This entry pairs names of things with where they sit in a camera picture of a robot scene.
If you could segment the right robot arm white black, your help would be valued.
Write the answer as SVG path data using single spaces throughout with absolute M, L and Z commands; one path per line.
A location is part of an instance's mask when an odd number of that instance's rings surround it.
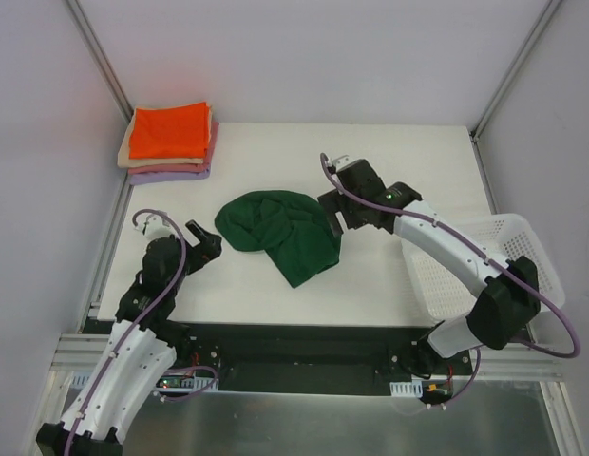
M 337 234 L 371 225 L 396 235 L 448 269 L 476 299 L 468 313 L 437 324 L 413 343 L 409 356 L 424 372 L 440 374 L 458 352 L 504 348 L 539 313 L 538 273 L 530 259 L 490 252 L 450 227 L 407 184 L 385 185 L 365 159 L 330 161 L 322 155 L 320 163 L 334 189 L 318 200 Z

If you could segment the dark green t-shirt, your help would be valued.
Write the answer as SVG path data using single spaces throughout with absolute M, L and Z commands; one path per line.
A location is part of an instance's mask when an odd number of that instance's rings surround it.
M 266 253 L 293 288 L 340 261 L 341 237 L 321 205 L 301 193 L 264 190 L 241 195 L 219 209 L 215 226 L 233 249 Z

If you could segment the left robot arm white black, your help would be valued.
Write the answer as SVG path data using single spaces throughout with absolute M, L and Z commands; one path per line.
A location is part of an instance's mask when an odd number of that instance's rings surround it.
M 44 423 L 44 455 L 120 455 L 134 418 L 167 371 L 194 372 L 190 328 L 170 320 L 183 281 L 222 253 L 222 239 L 194 220 L 196 244 L 165 213 L 144 209 L 132 223 L 148 243 L 142 267 L 120 299 L 104 351 L 85 386 L 56 423 Z

